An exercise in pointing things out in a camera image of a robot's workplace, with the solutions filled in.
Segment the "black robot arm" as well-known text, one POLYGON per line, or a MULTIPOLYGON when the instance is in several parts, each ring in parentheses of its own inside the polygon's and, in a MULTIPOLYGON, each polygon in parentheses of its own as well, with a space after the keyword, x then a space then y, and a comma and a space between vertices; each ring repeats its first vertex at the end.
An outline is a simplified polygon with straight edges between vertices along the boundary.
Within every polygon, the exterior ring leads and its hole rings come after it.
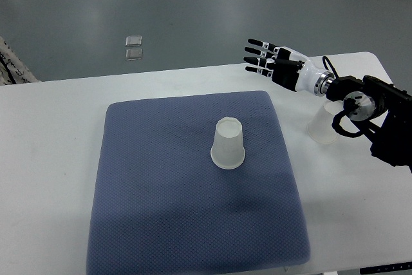
POLYGON ((322 94, 341 101, 332 128, 349 138, 365 136, 371 155, 391 166, 411 167, 411 96, 376 77, 329 78, 322 94))

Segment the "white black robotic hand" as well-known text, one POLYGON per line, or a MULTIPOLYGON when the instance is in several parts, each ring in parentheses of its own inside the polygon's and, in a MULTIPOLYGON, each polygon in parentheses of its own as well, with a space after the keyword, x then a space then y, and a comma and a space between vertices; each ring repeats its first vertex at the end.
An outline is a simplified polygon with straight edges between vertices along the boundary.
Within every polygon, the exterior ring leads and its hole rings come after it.
POLYGON ((333 71, 314 64, 311 58, 286 46, 249 39, 245 51, 248 64, 245 69, 269 78, 273 83, 290 91, 307 91, 316 96, 326 95, 336 78, 333 71))

